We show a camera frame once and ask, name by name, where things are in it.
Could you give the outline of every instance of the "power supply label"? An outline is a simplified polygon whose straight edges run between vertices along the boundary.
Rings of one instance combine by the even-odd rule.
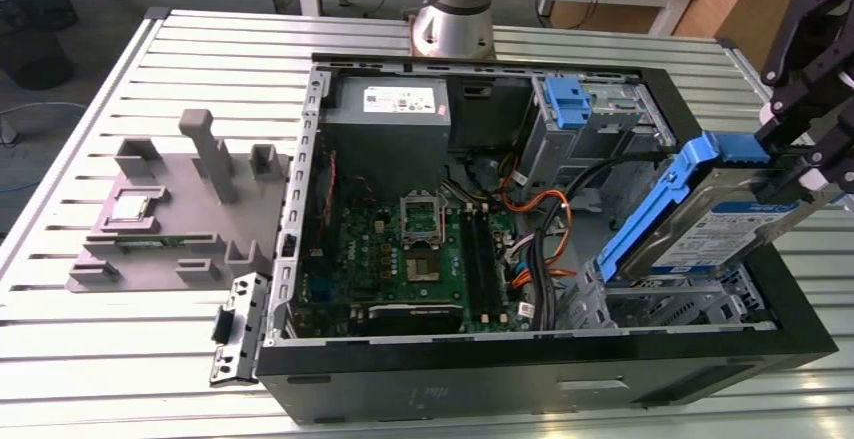
[[[722,202],[652,264],[655,274],[703,272],[723,264],[756,237],[756,229],[779,221],[798,204]]]
[[[364,90],[364,112],[436,114],[432,88],[368,87]]]

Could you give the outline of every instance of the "small circuit board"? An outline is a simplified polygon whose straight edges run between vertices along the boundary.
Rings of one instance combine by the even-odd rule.
[[[460,208],[443,208],[439,213],[440,244],[401,240],[403,217],[397,207],[361,207],[343,211],[333,257],[315,251],[307,258],[297,284],[297,305],[293,308],[295,327],[307,336],[348,337],[371,335],[357,324],[369,315],[389,315],[388,322],[400,323],[393,334],[407,331],[405,320],[395,315],[453,314],[460,320],[459,331],[499,332],[515,330],[504,292],[504,278],[497,258],[504,239],[512,233],[512,217],[505,213],[481,215],[488,224],[488,244],[471,251],[465,242],[465,221],[472,214]],[[409,208],[405,216],[409,231],[432,230],[432,211]],[[467,278],[471,264],[465,260],[487,258],[489,292],[496,314],[481,315],[471,310],[477,298],[469,297],[472,283]]]

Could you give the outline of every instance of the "slotted metal tabletop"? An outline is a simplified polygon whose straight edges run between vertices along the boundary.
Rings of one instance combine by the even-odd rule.
[[[512,27],[495,40],[501,60],[664,68],[704,128],[756,128],[767,93],[715,42]],[[208,388],[224,291],[65,292],[121,139],[191,152],[177,118],[204,108],[232,152],[257,141],[292,152],[315,51],[407,54],[407,27],[193,11],[144,21],[0,246],[0,436],[854,436],[854,216],[840,207],[776,241],[840,351],[684,407],[299,428],[260,386]]]

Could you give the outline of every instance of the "blue plastic bracket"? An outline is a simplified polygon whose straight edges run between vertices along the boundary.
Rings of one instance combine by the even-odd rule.
[[[604,282],[616,275],[619,260],[628,253],[667,206],[671,203],[680,204],[690,195],[688,179],[698,166],[716,158],[724,162],[760,164],[771,161],[752,134],[704,131],[700,137],[691,139],[658,179],[638,210],[626,220],[626,224],[596,257]]]
[[[546,77],[546,97],[560,129],[582,129],[592,112],[590,94],[575,77]]]
[[[691,193],[688,179],[696,167],[719,156],[718,142],[711,133],[703,132],[700,137],[691,139],[686,143],[638,210],[626,220],[626,224],[623,224],[596,257],[604,282],[610,281],[616,275],[618,261],[652,225],[664,208],[671,203],[682,203]]]

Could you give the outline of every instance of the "green circuit board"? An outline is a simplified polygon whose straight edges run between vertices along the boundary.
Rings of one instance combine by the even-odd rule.
[[[397,207],[363,207],[344,210],[337,240],[337,254],[325,258],[327,267],[308,261],[297,282],[303,315],[312,319],[312,335],[340,337],[351,306],[359,304],[453,304],[464,309],[465,332],[515,330],[512,315],[505,322],[472,320],[468,311],[460,219],[463,210],[448,208],[439,218],[444,241],[429,247],[424,243],[404,247]],[[489,228],[497,239],[512,232],[508,214],[489,215]],[[407,230],[436,229],[431,209],[407,208]],[[497,277],[503,280],[497,256]],[[500,285],[503,304],[507,305]]]

